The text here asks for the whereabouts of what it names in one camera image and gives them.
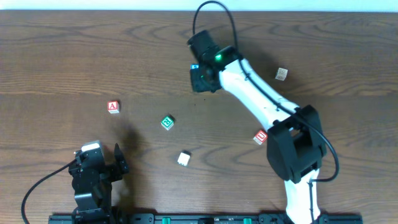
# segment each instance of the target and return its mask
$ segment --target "green block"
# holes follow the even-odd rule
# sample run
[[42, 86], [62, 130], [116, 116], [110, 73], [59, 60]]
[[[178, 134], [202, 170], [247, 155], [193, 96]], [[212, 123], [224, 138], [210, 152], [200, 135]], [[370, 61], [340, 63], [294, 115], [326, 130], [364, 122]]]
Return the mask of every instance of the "green block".
[[174, 121], [170, 116], [166, 116], [165, 118], [163, 118], [161, 123], [163, 128], [165, 128], [166, 130], [170, 130], [170, 128], [172, 128], [172, 126], [174, 125]]
[[170, 224], [171, 223], [171, 218], [163, 218], [162, 219], [162, 224]]
[[244, 218], [243, 224], [251, 224], [251, 218]]

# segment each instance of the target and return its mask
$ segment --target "wooden surface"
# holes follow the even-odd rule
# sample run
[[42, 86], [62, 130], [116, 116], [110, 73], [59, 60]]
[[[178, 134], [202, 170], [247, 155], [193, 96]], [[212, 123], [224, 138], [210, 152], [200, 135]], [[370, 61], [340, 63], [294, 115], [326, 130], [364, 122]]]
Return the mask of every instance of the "wooden surface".
[[[339, 177], [318, 186], [331, 213], [398, 223], [398, 15], [234, 12], [242, 53], [286, 98], [319, 111], [338, 151]], [[0, 12], [0, 223], [22, 223], [24, 194], [100, 139], [131, 167], [114, 183], [128, 212], [257, 213], [284, 210], [284, 183], [253, 135], [260, 124], [232, 95], [192, 93], [186, 46], [192, 12]], [[227, 17], [203, 12], [222, 46]], [[279, 67], [287, 79], [274, 79]], [[109, 114], [106, 102], [121, 101]], [[170, 113], [175, 126], [160, 120]], [[187, 168], [181, 150], [192, 153]], [[321, 177], [333, 173], [330, 153]], [[29, 197], [31, 223], [76, 204], [65, 171]]]

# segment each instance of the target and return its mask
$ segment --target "green light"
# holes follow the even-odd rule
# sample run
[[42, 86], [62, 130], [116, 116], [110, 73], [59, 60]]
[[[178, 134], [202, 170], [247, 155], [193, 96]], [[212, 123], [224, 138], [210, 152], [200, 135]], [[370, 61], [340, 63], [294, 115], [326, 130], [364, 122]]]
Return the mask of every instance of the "green light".
[[216, 60], [221, 60], [223, 58], [223, 56], [221, 55], [216, 55]]

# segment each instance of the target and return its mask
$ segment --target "table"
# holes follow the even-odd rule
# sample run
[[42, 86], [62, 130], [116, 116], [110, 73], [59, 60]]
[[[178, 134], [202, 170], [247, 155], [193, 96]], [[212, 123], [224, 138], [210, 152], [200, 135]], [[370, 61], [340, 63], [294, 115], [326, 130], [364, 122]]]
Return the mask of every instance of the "table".
[[[398, 222], [398, 15], [234, 12], [240, 50], [286, 98], [319, 112], [341, 172], [319, 184], [330, 213]], [[0, 12], [0, 223], [21, 223], [31, 185], [100, 139], [118, 142], [131, 172], [113, 202], [127, 212], [259, 213], [284, 210], [284, 183], [252, 138], [261, 128], [232, 95], [193, 93], [186, 41], [193, 12]], [[223, 12], [201, 12], [221, 46], [233, 43]], [[289, 70], [275, 80], [278, 68]], [[119, 100], [120, 114], [106, 102]], [[167, 114], [175, 125], [166, 131]], [[188, 167], [177, 164], [182, 150]], [[320, 177], [332, 175], [326, 156]], [[64, 171], [27, 201], [31, 223], [76, 204]]]

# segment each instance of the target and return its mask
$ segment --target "robotic arm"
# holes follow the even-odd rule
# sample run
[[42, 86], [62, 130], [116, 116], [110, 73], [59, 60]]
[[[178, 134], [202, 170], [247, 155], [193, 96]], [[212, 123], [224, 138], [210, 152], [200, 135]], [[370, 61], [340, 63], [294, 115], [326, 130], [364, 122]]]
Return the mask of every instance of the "robotic arm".
[[[293, 119], [290, 114], [280, 110], [279, 106], [305, 118], [322, 131], [318, 113], [311, 106], [300, 109], [295, 103], [278, 94], [255, 73], [249, 62], [233, 47], [220, 50], [207, 31], [194, 35], [188, 41], [188, 45], [199, 63], [198, 68], [191, 69], [193, 90], [215, 92], [224, 88], [237, 97], [258, 119], [269, 135], [268, 161], [277, 175], [285, 180], [286, 212], [289, 218], [297, 224], [311, 223], [308, 183], [317, 178], [326, 148], [319, 136]], [[262, 94], [259, 88], [269, 96]], [[295, 136], [290, 133], [293, 129], [298, 131]], [[315, 219], [320, 215], [316, 189], [314, 183], [311, 190], [314, 195], [312, 212]]]

